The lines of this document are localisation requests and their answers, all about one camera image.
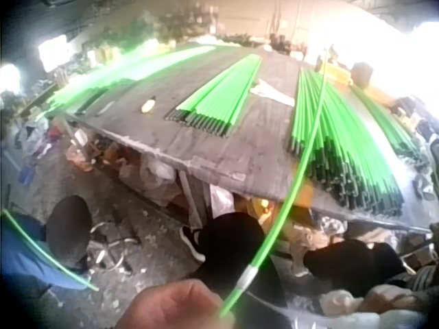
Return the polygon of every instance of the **workshop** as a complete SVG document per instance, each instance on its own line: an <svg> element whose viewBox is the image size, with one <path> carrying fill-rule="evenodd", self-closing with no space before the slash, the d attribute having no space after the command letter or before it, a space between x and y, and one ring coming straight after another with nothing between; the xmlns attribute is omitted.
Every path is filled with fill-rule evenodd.
<svg viewBox="0 0 439 329"><path fill-rule="evenodd" d="M3 7L15 326L438 328L439 2Z"/></svg>

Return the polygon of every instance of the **black shoe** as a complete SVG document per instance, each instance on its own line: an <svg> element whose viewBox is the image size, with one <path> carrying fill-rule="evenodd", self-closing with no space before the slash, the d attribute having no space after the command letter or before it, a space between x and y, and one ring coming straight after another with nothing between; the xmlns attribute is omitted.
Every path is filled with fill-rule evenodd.
<svg viewBox="0 0 439 329"><path fill-rule="evenodd" d="M183 226L180 229L180 238L183 240L184 243L187 244L187 246L191 250L192 256L199 262L204 263L206 261L206 256L201 253L200 248L198 247L198 244L195 242L195 239L193 237L194 233L199 231L200 229L191 230L191 228Z"/></svg>

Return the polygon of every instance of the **hand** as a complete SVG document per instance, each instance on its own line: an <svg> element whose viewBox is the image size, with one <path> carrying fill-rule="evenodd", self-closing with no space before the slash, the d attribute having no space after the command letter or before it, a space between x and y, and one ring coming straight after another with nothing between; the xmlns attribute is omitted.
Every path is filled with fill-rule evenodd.
<svg viewBox="0 0 439 329"><path fill-rule="evenodd" d="M384 313L395 309L413 309L416 298L409 289L382 284L369 290L357 312Z"/></svg>
<svg viewBox="0 0 439 329"><path fill-rule="evenodd" d="M134 298L116 329L232 328L232 319L220 322L216 317L221 305L221 298L199 280L146 288Z"/></svg>

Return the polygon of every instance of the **table leg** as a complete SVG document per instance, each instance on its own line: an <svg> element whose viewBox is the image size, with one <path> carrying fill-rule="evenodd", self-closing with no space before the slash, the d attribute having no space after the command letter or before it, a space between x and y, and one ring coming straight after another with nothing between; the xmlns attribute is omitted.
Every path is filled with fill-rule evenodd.
<svg viewBox="0 0 439 329"><path fill-rule="evenodd" d="M62 124L65 126L67 132L69 133L69 136L71 137L71 139L73 139L73 141L75 142L76 146L79 147L81 153L84 155L85 160L88 163L91 163L91 158L90 155L87 153L87 151L85 150L85 147L82 146L82 144L79 142L79 140L76 138L75 134L73 133L73 130L71 129L69 123L67 122L66 118L64 116L61 116L61 121Z"/></svg>
<svg viewBox="0 0 439 329"><path fill-rule="evenodd" d="M179 171L178 175L189 203L189 225L192 228L202 228L212 219L210 186L184 171Z"/></svg>

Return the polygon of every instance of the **factory floor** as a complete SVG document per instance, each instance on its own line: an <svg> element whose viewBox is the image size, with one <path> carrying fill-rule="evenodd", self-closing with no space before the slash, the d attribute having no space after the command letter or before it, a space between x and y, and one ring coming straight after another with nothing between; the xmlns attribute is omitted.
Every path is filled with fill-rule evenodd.
<svg viewBox="0 0 439 329"><path fill-rule="evenodd" d="M126 232L134 228L142 244L128 248L127 260L133 268L131 276L117 270L97 270L92 275L99 292L58 287L45 291L44 287L37 287L31 293L27 290L24 297L44 328L110 328L142 289L179 280L195 270L197 263L180 240L181 222L128 192L101 171L81 171L66 160L68 146L69 140L64 137L38 161L34 181L28 188L18 183L17 172L3 161L2 185L12 185L10 202L41 221L67 195L76 194L86 200L94 223L112 220L115 206L123 218L122 228L126 228ZM287 284L291 283L290 265L286 260L276 260Z"/></svg>

